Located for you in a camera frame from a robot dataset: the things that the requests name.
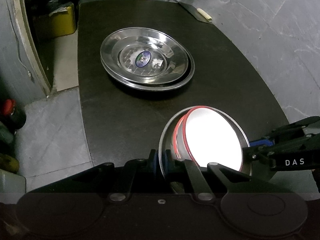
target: yellow object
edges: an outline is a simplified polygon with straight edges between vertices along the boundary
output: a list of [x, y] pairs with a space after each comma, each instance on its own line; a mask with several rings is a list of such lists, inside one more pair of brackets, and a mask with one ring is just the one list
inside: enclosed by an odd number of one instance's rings
[[212, 22], [212, 18], [209, 14], [207, 14], [204, 10], [202, 10], [201, 8], [197, 9], [198, 13], [200, 13], [204, 18], [207, 19], [207, 21]]
[[17, 173], [19, 170], [19, 161], [7, 154], [0, 153], [0, 169]]
[[33, 18], [38, 39], [52, 39], [72, 34], [76, 31], [74, 5], [65, 10]]

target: blue oval sticker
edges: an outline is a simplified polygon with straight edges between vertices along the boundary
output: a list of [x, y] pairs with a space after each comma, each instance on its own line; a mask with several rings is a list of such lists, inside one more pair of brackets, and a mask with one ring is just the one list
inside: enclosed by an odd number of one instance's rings
[[136, 66], [137, 67], [144, 67], [145, 65], [148, 64], [148, 62], [151, 59], [151, 53], [147, 50], [141, 52], [137, 57], [136, 57]]

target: stacked metal plate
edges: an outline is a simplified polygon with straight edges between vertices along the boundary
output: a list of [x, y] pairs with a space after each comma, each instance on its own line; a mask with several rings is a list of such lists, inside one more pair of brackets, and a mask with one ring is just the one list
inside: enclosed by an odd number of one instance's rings
[[141, 27], [110, 34], [100, 49], [108, 74], [138, 90], [165, 91], [190, 81], [195, 64], [190, 53], [165, 33]]

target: bolt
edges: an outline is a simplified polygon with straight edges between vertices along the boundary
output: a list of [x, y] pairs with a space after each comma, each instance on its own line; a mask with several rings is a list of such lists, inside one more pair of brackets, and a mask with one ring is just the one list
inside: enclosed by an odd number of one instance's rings
[[164, 199], [158, 199], [158, 203], [159, 204], [165, 204], [165, 200]]
[[198, 199], [201, 201], [210, 201], [213, 199], [213, 195], [211, 193], [199, 193]]
[[122, 193], [112, 193], [109, 198], [112, 200], [112, 201], [123, 201], [125, 200], [125, 195], [122, 194]]

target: table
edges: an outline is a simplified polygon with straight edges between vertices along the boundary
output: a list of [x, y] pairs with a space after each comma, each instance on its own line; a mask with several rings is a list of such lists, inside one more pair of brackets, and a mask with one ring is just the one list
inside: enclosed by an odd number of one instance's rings
[[[102, 41], [127, 27], [147, 27], [173, 37], [194, 58], [192, 80], [171, 92], [142, 92], [114, 81], [100, 61]], [[107, 0], [80, 5], [79, 90], [94, 165], [122, 166], [157, 149], [163, 128], [178, 111], [207, 105], [230, 115], [249, 140], [288, 124], [273, 94], [245, 56], [219, 29], [180, 5], [150, 0]]]

